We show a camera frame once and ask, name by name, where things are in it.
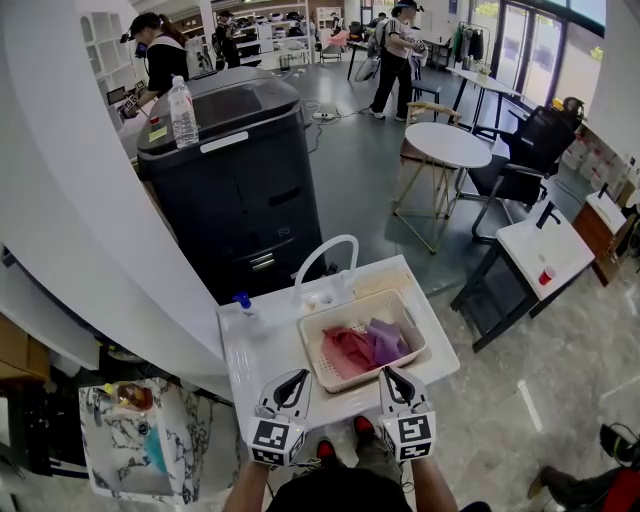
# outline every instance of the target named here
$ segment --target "plastic basket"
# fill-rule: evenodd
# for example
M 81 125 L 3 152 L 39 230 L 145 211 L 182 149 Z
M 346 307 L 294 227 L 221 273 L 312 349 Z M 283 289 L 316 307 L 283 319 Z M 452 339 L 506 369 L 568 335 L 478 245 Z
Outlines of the plastic basket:
M 365 330 L 365 326 L 377 318 L 400 327 L 402 339 L 411 353 L 397 359 L 389 366 L 404 366 L 427 349 L 424 334 L 416 325 L 402 296 L 396 290 L 385 290 L 362 299 L 309 315 L 300 320 L 299 328 L 307 356 L 313 365 L 318 381 L 329 393 L 338 393 L 363 382 L 375 379 L 380 368 L 368 371 L 352 379 L 340 377 L 333 365 L 322 354 L 324 330 L 330 327 L 348 327 Z

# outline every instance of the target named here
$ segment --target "black pants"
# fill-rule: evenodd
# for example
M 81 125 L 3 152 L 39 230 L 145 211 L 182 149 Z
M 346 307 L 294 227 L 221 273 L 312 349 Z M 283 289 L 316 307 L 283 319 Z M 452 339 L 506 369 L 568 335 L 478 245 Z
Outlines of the black pants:
M 556 503 L 568 510 L 585 506 L 590 507 L 589 510 L 601 510 L 619 470 L 612 469 L 595 478 L 578 480 L 555 468 L 546 468 L 540 475 L 540 482 L 547 486 Z
M 396 57 L 386 50 L 382 51 L 382 62 L 380 66 L 380 83 L 376 96 L 371 104 L 371 110 L 376 113 L 382 112 L 393 84 L 398 79 L 400 88 L 398 89 L 398 117 L 407 117 L 407 103 L 411 101 L 411 65 L 408 59 Z
M 224 55 L 224 59 L 227 61 L 229 69 L 240 66 L 240 52 L 238 52 L 235 45 L 230 44 L 223 46 L 222 55 Z

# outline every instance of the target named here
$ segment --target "round table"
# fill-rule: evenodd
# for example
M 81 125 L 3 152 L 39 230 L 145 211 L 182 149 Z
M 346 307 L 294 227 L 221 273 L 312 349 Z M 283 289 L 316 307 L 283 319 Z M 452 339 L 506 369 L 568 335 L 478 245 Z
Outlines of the round table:
M 394 200 L 396 203 L 394 214 L 427 246 L 431 254 L 435 254 L 438 248 L 438 242 L 447 229 L 449 219 L 460 197 L 460 191 L 464 179 L 467 176 L 467 170 L 489 165 L 491 162 L 491 151 L 489 151 L 489 148 L 481 140 L 469 132 L 443 123 L 412 124 L 407 128 L 404 136 L 413 147 L 421 153 L 424 153 L 424 160 L 402 192 L 400 198 Z M 430 165 L 432 171 L 433 202 L 431 211 L 401 208 L 402 201 L 409 193 L 420 172 L 427 165 Z M 458 168 L 457 172 L 460 173 L 456 181 L 455 196 L 452 201 L 449 199 L 449 173 L 456 171 L 447 169 L 445 166 Z M 441 171 L 437 185 L 436 169 Z M 405 216 L 410 215 L 433 217 L 433 246 L 431 246 L 405 218 Z M 440 233 L 437 233 L 438 219 L 444 219 L 445 221 Z
M 491 151 L 486 144 L 455 126 L 416 123 L 407 128 L 404 136 L 417 150 L 453 167 L 475 169 L 491 162 Z

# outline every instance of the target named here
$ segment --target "white wall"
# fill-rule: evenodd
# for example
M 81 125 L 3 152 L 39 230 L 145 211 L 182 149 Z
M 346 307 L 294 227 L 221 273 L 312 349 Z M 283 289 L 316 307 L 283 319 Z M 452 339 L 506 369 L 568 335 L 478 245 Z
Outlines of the white wall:
M 374 9 L 372 16 L 377 16 L 378 12 Z M 346 27 L 352 21 L 360 21 L 360 0 L 344 0 L 344 24 Z
M 640 158 L 640 22 L 626 2 L 607 2 L 604 57 L 589 124 L 618 151 Z
M 223 375 L 217 304 L 129 165 L 73 0 L 0 6 L 0 240 L 134 353 L 191 381 Z
M 458 0 L 457 14 L 449 14 L 449 0 L 416 0 L 425 11 L 431 12 L 431 31 L 421 26 L 421 18 L 426 13 L 418 13 L 416 22 L 418 26 L 428 34 L 428 37 L 437 39 L 442 37 L 446 41 L 455 32 L 458 22 L 467 17 L 469 12 L 468 0 Z

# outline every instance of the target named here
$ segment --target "black office chair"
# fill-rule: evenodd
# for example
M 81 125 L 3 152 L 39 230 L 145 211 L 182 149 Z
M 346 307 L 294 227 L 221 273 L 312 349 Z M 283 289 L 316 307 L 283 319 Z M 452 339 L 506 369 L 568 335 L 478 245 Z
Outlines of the black office chair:
M 540 195 L 542 178 L 558 172 L 557 160 L 575 139 L 575 133 L 565 119 L 550 107 L 538 107 L 519 123 L 514 133 L 486 126 L 476 126 L 472 134 L 490 131 L 500 135 L 509 146 L 509 158 L 491 157 L 486 167 L 471 169 L 469 177 L 478 194 L 461 192 L 460 197 L 485 201 L 473 223 L 473 238 L 480 242 L 493 242 L 495 237 L 478 234 L 478 226 L 489 205 L 497 200 L 510 224 L 513 219 L 502 199 L 519 201 L 533 206 Z

